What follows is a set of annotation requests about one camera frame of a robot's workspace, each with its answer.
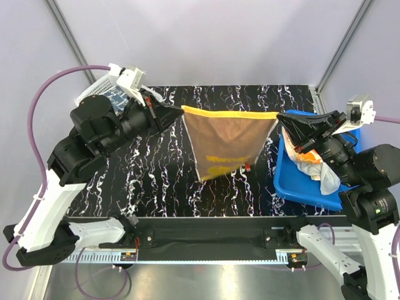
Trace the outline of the brown yellow towel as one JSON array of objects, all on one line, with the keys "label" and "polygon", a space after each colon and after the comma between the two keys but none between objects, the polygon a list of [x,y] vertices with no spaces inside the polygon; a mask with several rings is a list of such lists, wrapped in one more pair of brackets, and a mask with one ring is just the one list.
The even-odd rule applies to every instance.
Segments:
[{"label": "brown yellow towel", "polygon": [[207,111],[182,106],[197,177],[207,181],[257,163],[277,112]]}]

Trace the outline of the blue white patterned towel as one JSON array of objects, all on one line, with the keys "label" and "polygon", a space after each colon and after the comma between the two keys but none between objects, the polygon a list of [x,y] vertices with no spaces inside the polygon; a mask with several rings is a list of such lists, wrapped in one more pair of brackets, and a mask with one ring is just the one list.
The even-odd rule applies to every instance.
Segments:
[{"label": "blue white patterned towel", "polygon": [[102,95],[106,96],[110,100],[112,107],[117,115],[121,114],[128,104],[128,96],[119,86],[111,87],[110,89],[102,93]]}]

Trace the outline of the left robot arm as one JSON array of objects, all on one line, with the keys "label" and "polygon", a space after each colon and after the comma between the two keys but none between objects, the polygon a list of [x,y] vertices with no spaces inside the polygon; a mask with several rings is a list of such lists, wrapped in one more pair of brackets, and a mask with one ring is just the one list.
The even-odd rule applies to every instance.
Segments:
[{"label": "left robot arm", "polygon": [[60,263],[90,246],[126,248],[136,238],[135,219],[113,214],[103,221],[76,223],[64,215],[73,199],[110,155],[142,133],[160,134],[183,115],[181,108],[159,102],[141,89],[116,113],[104,95],[84,98],[73,109],[69,135],[53,149],[45,181],[24,218],[4,228],[9,244],[17,244],[20,270]]}]

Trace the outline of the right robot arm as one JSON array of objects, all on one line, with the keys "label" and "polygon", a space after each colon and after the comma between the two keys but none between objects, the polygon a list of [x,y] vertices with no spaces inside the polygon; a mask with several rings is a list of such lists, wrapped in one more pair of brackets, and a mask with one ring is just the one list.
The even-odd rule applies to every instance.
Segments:
[{"label": "right robot arm", "polygon": [[357,152],[340,132],[346,115],[338,111],[280,113],[277,119],[297,153],[316,151],[347,187],[339,198],[364,262],[353,261],[305,220],[284,231],[285,243],[311,251],[335,277],[345,299],[398,299],[399,209],[389,189],[399,183],[399,149],[380,144]]}]

